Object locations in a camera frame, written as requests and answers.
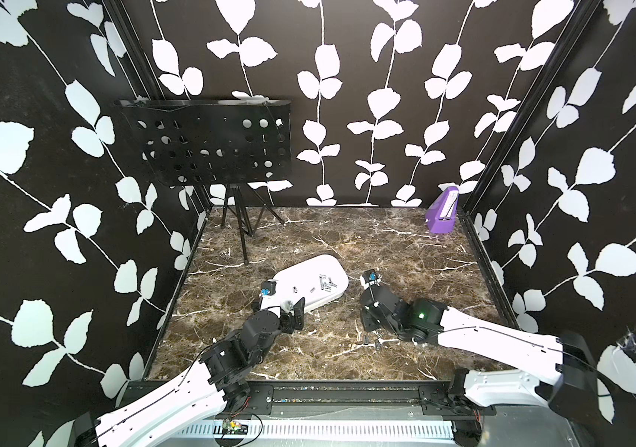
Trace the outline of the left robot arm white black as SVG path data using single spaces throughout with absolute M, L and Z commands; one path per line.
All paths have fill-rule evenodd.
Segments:
M 161 387 L 105 415 L 78 417 L 67 445 L 157 446 L 196 421 L 243 408 L 250 394 L 245 378 L 279 335 L 303 329 L 305 303 L 256 312 Z

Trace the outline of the pile of chrome sockets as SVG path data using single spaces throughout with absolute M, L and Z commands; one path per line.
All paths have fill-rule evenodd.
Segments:
M 382 349 L 381 339 L 379 339 L 379 338 L 372 339 L 368 335 L 364 336 L 363 344 L 361 346 L 362 346 L 362 348 L 373 348 L 375 350 L 381 350 Z

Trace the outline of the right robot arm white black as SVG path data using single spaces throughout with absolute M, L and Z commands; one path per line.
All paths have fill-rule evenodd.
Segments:
M 469 351 L 506 365 L 498 372 L 463 370 L 452 381 L 452 399 L 479 407 L 548 408 L 581 424 L 601 414 L 608 389 L 594 356 L 578 333 L 538 335 L 469 316 L 443 303 L 407 303 L 373 272 L 363 280 L 361 320 L 368 332 L 385 329 L 414 345 Z

